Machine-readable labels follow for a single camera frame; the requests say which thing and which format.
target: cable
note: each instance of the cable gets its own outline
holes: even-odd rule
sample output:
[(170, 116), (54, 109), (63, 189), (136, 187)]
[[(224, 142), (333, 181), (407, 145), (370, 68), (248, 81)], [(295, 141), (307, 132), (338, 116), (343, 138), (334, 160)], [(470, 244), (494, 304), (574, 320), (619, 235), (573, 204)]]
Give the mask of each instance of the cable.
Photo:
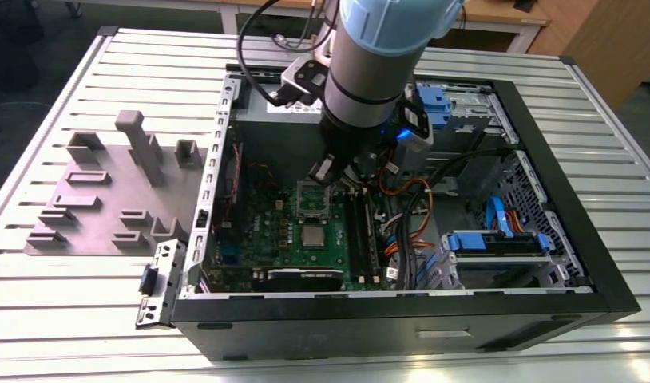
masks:
[(462, 4), (462, 19), (461, 19), (461, 30), (467, 28), (467, 8)]
[[(283, 106), (284, 103), (282, 103), (279, 100), (276, 100), (266, 91), (266, 89), (262, 87), (259, 84), (259, 81), (254, 78), (251, 75), (250, 69), (247, 68), (247, 64), (244, 62), (244, 53), (242, 50), (242, 46), (244, 43), (244, 37), (247, 35), (247, 30), (250, 29), (251, 23), (256, 20), (256, 18), (263, 14), (263, 12), (271, 8), (271, 6), (279, 2), (280, 0), (268, 0), (254, 12), (254, 14), (250, 15), (250, 18), (247, 18), (247, 21), (244, 25), (240, 28), (240, 32), (238, 33), (238, 44), (235, 46), (235, 53), (238, 55), (238, 63), (240, 64), (240, 69), (242, 69), (242, 74), (244, 74), (244, 77), (247, 81), (250, 81), (251, 87), (259, 92), (262, 97), (271, 103), (271, 105), (275, 106)], [(335, 22), (337, 22), (337, 16), (339, 15), (339, 0), (337, 0), (337, 10), (335, 10), (335, 17), (333, 18), (333, 23), (330, 24), (330, 29), (327, 30), (323, 39), (310, 48), (306, 49), (290, 49), (290, 52), (295, 53), (307, 53), (311, 52), (312, 50), (318, 49), (327, 41), (330, 38), (330, 35), (333, 33), (333, 30), (335, 28)]]
[[(503, 156), (507, 154), (511, 154), (513, 150), (509, 148), (491, 148), (491, 149), (485, 149), (485, 150), (478, 150), (474, 152), (466, 152), (462, 155), (451, 158), (446, 164), (438, 168), (427, 178), (427, 184), (429, 188), (434, 187), (437, 183), (443, 179), (443, 177), (447, 175), (447, 173), (458, 166), (461, 165), (466, 160), (470, 160), (471, 158), (477, 156)], [(406, 274), (409, 275), (406, 279), (409, 279), (409, 288), (414, 288), (415, 281), (413, 279), (413, 273), (417, 270), (417, 259), (415, 259), (415, 251), (413, 249), (413, 244), (411, 244), (411, 235), (410, 235), (410, 212), (415, 209), (417, 204), (421, 201), (423, 195), (423, 191), (419, 190), (415, 192), (413, 195), (413, 199), (409, 202), (409, 205), (405, 208), (403, 211), (403, 218), (399, 222), (399, 225), (397, 226), (397, 239), (399, 242), (399, 262), (406, 261), (409, 263), (407, 265), (407, 271)]]
[(299, 42), (296, 43), (296, 46), (290, 45), (290, 41), (284, 39), (283, 35), (271, 35), (271, 40), (278, 45), (278, 48), (287, 50), (288, 52), (292, 51), (292, 49), (299, 49), (302, 47), (302, 44), (304, 43), (306, 35), (311, 35), (311, 23), (314, 22), (315, 18), (320, 18), (320, 15), (323, 14), (323, 9), (326, 7), (327, 1), (323, 0), (320, 2), (320, 8), (318, 9), (318, 14), (314, 17), (314, 12), (315, 12), (315, 0), (311, 2), (311, 11), (308, 14), (308, 18), (306, 20), (306, 25), (304, 28), (302, 29), (302, 35), (299, 36)]
[(240, 64), (240, 69), (242, 69), (242, 73), (244, 74), (244, 77), (247, 79), (247, 81), (250, 81), (250, 84), (251, 84), (251, 87), (259, 92), (259, 94), (262, 95), (262, 97), (266, 99), (266, 101), (268, 101), (272, 105), (275, 106), (282, 106), (279, 101), (271, 97), (271, 95), (268, 94), (268, 92), (266, 91), (266, 89), (262, 87), (262, 85), (259, 84), (259, 81), (256, 81), (256, 79), (254, 78), (254, 76), (251, 75), (251, 72), (247, 68), (247, 64), (244, 63), (244, 54), (242, 52), (242, 44), (244, 42), (244, 36), (247, 34), (247, 30), (250, 29), (250, 25), (251, 23), (256, 20), (256, 18), (259, 17), (259, 15), (276, 3), (279, 2), (280, 0), (268, 0), (260, 7), (258, 10), (255, 10), (254, 14), (251, 14), (250, 18), (247, 18), (247, 21), (244, 23), (244, 25), (242, 26), (240, 28), (240, 32), (238, 34), (238, 45), (235, 47), (235, 52), (238, 54), (238, 63)]
[[(427, 212), (429, 209), (419, 209), (413, 214), (423, 214)], [(397, 214), (386, 223), (383, 223), (383, 225), (379, 227), (382, 229), (382, 234), (387, 233), (389, 227), (401, 219), (401, 217), (403, 217), (403, 213)]]
[(335, 29), (335, 24), (337, 24), (337, 17), (339, 16), (339, 0), (337, 0), (337, 9), (335, 9), (335, 16), (333, 17), (333, 22), (331, 24), (329, 25), (329, 30), (327, 32), (325, 33), (325, 36), (323, 38), (320, 39), (320, 41), (318, 41), (314, 46), (311, 46), (310, 48), (303, 48), (303, 49), (292, 49), (292, 48), (288, 48), (286, 49), (288, 52), (292, 52), (292, 53), (308, 53), (308, 52), (312, 52), (315, 51), (327, 41), (327, 39), (330, 38), (330, 35), (333, 34), (333, 30)]
[(38, 106), (46, 106), (48, 109), (52, 108), (52, 105), (44, 104), (43, 102), (11, 101), (11, 102), (0, 103), (0, 107), (10, 106), (10, 105), (38, 105)]

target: cable wire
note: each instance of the cable wire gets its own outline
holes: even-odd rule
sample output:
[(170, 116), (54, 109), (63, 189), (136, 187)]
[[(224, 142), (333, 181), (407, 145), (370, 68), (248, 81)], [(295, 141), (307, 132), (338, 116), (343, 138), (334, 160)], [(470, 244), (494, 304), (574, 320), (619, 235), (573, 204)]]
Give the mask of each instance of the cable wire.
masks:
[[(491, 148), (485, 150), (478, 150), (473, 152), (466, 152), (462, 155), (451, 158), (446, 164), (438, 168), (427, 178), (429, 188), (434, 187), (437, 183), (443, 179), (447, 173), (457, 168), (462, 163), (477, 156), (505, 156), (511, 154), (513, 150), (509, 148)], [(419, 190), (413, 195), (413, 199), (410, 200), (405, 211), (403, 211), (403, 218), (397, 226), (397, 239), (399, 243), (399, 271), (402, 269), (403, 263), (407, 263), (405, 269), (405, 273), (407, 274), (406, 280), (409, 289), (413, 289), (415, 286), (415, 280), (413, 278), (413, 274), (417, 270), (417, 258), (415, 258), (415, 250), (413, 248), (413, 239), (410, 234), (410, 212), (415, 209), (417, 204), (421, 201), (423, 195), (423, 190)]]
[(306, 36), (311, 35), (311, 23), (314, 22), (314, 20), (316, 18), (320, 18), (320, 15), (323, 14), (323, 9), (326, 7), (326, 3), (327, 1), (323, 0), (320, 2), (320, 7), (318, 9), (318, 14), (314, 16), (314, 13), (315, 13), (315, 0), (311, 2), (311, 11), (310, 11), (310, 14), (308, 14), (308, 18), (306, 20), (306, 25), (304, 25), (304, 28), (302, 29), (302, 34), (299, 36), (299, 42), (296, 43), (296, 46), (292, 46), (290, 44), (290, 41), (284, 40), (284, 42), (280, 42), (280, 38), (284, 38), (283, 35), (275, 35), (272, 34), (271, 35), (271, 40), (272, 42), (275, 43), (275, 45), (278, 45), (278, 48), (283, 49), (283, 50), (287, 50), (288, 52), (292, 51), (292, 49), (299, 49), (302, 47), (302, 44), (304, 43), (304, 39), (306, 39)]
[(238, 45), (235, 47), (235, 52), (238, 54), (238, 63), (240, 64), (240, 69), (242, 73), (244, 74), (244, 77), (247, 81), (250, 81), (251, 87), (259, 92), (262, 97), (268, 101), (272, 105), (275, 106), (282, 106), (280, 102), (268, 94), (266, 89), (262, 87), (259, 84), (259, 81), (254, 78), (251, 75), (251, 72), (247, 68), (247, 64), (244, 63), (244, 53), (242, 51), (242, 45), (244, 43), (244, 36), (247, 35), (247, 30), (250, 29), (251, 23), (256, 20), (260, 14), (271, 8), (271, 6), (279, 2), (280, 0), (268, 0), (255, 11), (254, 14), (251, 14), (250, 18), (247, 18), (247, 21), (244, 25), (240, 28), (240, 32), (238, 33)]
[(333, 34), (333, 30), (335, 29), (335, 24), (337, 24), (337, 18), (339, 17), (339, 0), (337, 0), (337, 9), (335, 9), (335, 16), (333, 17), (333, 22), (331, 24), (329, 25), (329, 29), (327, 29), (327, 32), (325, 33), (325, 36), (323, 38), (320, 39), (320, 41), (318, 41), (314, 46), (308, 47), (308, 48), (303, 48), (303, 49), (292, 49), (292, 48), (288, 48), (286, 49), (288, 52), (292, 52), (292, 53), (308, 53), (308, 52), (312, 52), (315, 51), (319, 47), (322, 47), (322, 45), (327, 42), (327, 40), (330, 39), (330, 35)]

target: aluminum table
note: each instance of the aluminum table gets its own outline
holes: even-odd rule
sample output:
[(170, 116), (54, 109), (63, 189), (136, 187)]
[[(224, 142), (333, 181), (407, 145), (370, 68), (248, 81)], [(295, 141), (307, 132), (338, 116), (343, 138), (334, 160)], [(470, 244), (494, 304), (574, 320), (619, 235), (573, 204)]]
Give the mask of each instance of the aluminum table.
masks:
[[(250, 64), (295, 55), (247, 38)], [(28, 256), (74, 132), (126, 144), (139, 109), (160, 145), (204, 146), (235, 38), (103, 28), (0, 191), (0, 379), (143, 381), (650, 381), (650, 161), (583, 74), (557, 57), (429, 49), (417, 72), (513, 81), (642, 312), (521, 353), (211, 363), (178, 330), (136, 331), (147, 257)]]

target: blue drive bracket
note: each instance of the blue drive bracket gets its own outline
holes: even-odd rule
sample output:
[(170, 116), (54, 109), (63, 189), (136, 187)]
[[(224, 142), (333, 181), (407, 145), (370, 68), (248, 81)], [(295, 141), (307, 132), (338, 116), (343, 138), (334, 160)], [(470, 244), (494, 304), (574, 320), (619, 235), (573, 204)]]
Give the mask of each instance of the blue drive bracket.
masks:
[(498, 221), (498, 229), (505, 233), (505, 237), (511, 238), (515, 235), (507, 224), (507, 216), (505, 215), (503, 200), (499, 197), (490, 197), (486, 203), (486, 229), (490, 230), (494, 219)]
[(451, 119), (451, 101), (443, 95), (443, 89), (431, 86), (418, 87), (422, 104), (430, 117), (430, 124), (434, 129), (443, 129)]
[(455, 250), (486, 250), (486, 242), (481, 233), (463, 232), (449, 235), (449, 247)]

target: black cable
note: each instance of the black cable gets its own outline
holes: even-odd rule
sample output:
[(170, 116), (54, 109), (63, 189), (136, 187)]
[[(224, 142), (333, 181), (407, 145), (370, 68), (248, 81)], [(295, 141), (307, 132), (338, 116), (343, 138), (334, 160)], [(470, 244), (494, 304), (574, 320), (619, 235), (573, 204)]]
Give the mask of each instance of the black cable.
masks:
[(462, 20), (461, 20), (461, 30), (467, 28), (467, 8), (462, 4)]
[[(292, 53), (308, 53), (308, 52), (312, 52), (315, 51), (319, 47), (322, 47), (322, 45), (326, 43), (327, 39), (330, 38), (330, 35), (333, 34), (333, 30), (335, 29), (335, 24), (337, 24), (337, 17), (339, 16), (339, 0), (337, 0), (337, 9), (335, 9), (335, 16), (333, 17), (333, 21), (331, 21), (331, 24), (329, 25), (329, 30), (327, 32), (325, 33), (325, 36), (323, 38), (320, 39), (320, 41), (318, 41), (314, 46), (308, 47), (308, 48), (303, 48), (303, 49), (294, 49), (294, 48), (287, 48), (286, 50), (288, 52), (292, 52)], [(271, 36), (271, 39), (274, 42), (276, 42), (278, 40), (275, 39), (274, 36)]]
[[(323, 14), (323, 9), (326, 7), (326, 3), (327, 3), (326, 0), (323, 0), (320, 2), (320, 7), (318, 9), (318, 14), (315, 15), (315, 18), (319, 18), (320, 15)], [(290, 41), (286, 41), (284, 44), (280, 43), (280, 41), (278, 40), (278, 35), (271, 34), (271, 40), (275, 43), (275, 45), (278, 46), (278, 48), (280, 48), (282, 50), (287, 50), (288, 52), (291, 52), (292, 49), (300, 48), (302, 44), (304, 43), (306, 36), (311, 35), (311, 23), (314, 22), (314, 13), (315, 13), (315, 3), (311, 5), (311, 11), (308, 13), (308, 18), (306, 19), (304, 29), (302, 30), (302, 34), (299, 36), (299, 42), (296, 43), (296, 46), (292, 46), (290, 44)]]
[(244, 74), (244, 77), (247, 81), (250, 81), (251, 87), (259, 92), (263, 98), (266, 98), (266, 101), (268, 101), (272, 105), (275, 106), (282, 106), (280, 102), (272, 98), (272, 96), (268, 94), (266, 89), (262, 87), (259, 84), (259, 81), (254, 78), (251, 75), (251, 72), (247, 68), (247, 64), (244, 63), (244, 54), (242, 52), (242, 43), (244, 42), (244, 36), (247, 34), (247, 30), (250, 29), (251, 23), (256, 20), (259, 15), (280, 0), (268, 0), (266, 4), (263, 4), (259, 9), (251, 14), (250, 18), (247, 18), (247, 21), (244, 22), (244, 25), (240, 28), (240, 33), (238, 34), (238, 45), (235, 47), (235, 51), (238, 53), (238, 63), (240, 64), (242, 68), (242, 73)]
[[(470, 160), (474, 157), (481, 157), (481, 156), (505, 156), (507, 154), (511, 154), (513, 150), (509, 148), (491, 148), (491, 149), (483, 149), (483, 150), (477, 150), (474, 152), (466, 152), (462, 155), (451, 158), (446, 164), (438, 168), (431, 175), (427, 177), (427, 183), (430, 184), (430, 187), (433, 188), (434, 185), (446, 177), (447, 173), (458, 166), (462, 164), (463, 161)], [(422, 195), (425, 193), (425, 188), (418, 190), (415, 194), (413, 195), (413, 198), (410, 199), (409, 204), (406, 205), (405, 211), (403, 211), (403, 218), (399, 220), (399, 225), (397, 226), (397, 240), (399, 242), (399, 260), (405, 259), (409, 263), (409, 268), (413, 267), (413, 265), (417, 265), (417, 258), (415, 258), (415, 249), (413, 248), (413, 243), (410, 243), (410, 212), (415, 209), (421, 199)], [(411, 278), (411, 273), (413, 271), (406, 271), (406, 274), (410, 275), (410, 282), (407, 288), (413, 290), (415, 288), (415, 280)]]

